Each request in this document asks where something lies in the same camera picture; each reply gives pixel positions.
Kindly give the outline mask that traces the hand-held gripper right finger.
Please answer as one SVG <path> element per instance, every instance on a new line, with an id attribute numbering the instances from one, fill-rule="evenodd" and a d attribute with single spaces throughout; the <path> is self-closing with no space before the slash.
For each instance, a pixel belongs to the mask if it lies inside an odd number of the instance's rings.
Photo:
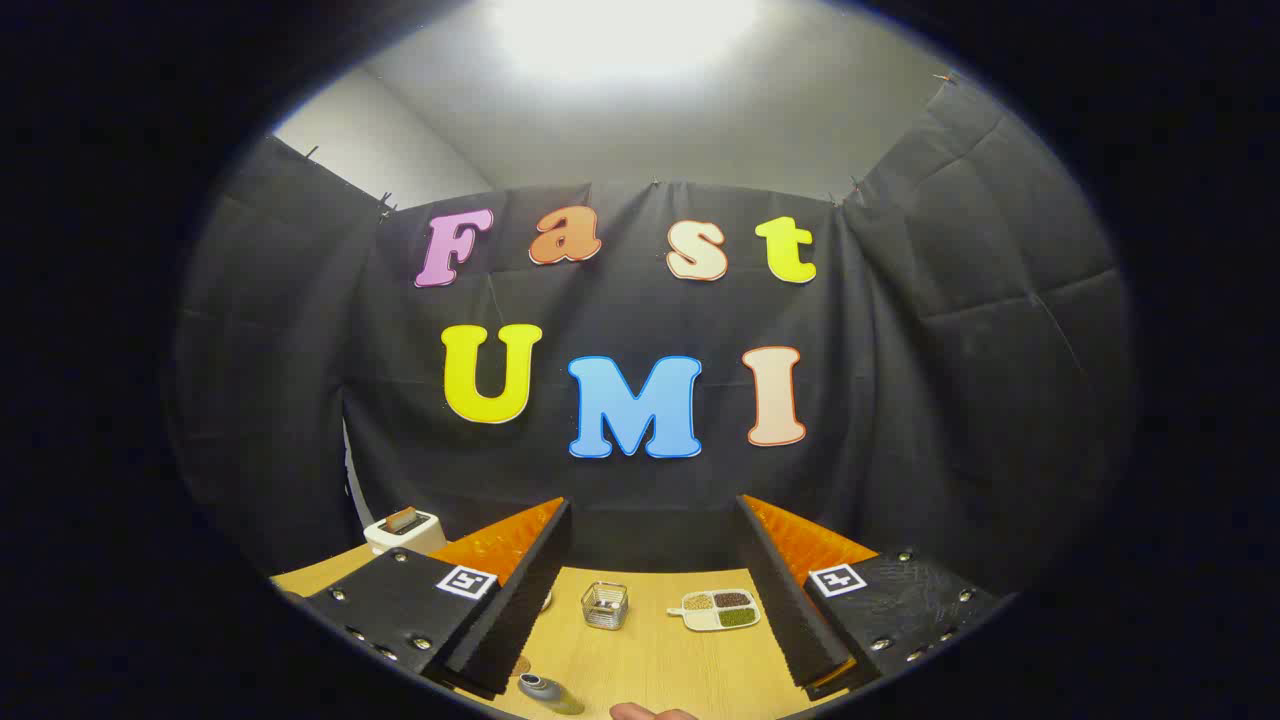
<path id="1" fill-rule="evenodd" d="M 922 665 L 1001 605 L 920 550 L 874 551 L 748 495 L 735 534 L 790 675 L 814 701 Z"/>

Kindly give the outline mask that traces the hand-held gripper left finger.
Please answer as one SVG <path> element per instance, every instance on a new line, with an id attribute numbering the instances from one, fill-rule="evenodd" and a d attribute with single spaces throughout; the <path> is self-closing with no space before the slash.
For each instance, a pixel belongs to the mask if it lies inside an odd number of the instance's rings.
<path id="1" fill-rule="evenodd" d="M 294 598 L 376 661 L 493 698 L 508 678 L 570 555 L 573 500 L 448 497 L 440 550 L 364 551 Z"/>

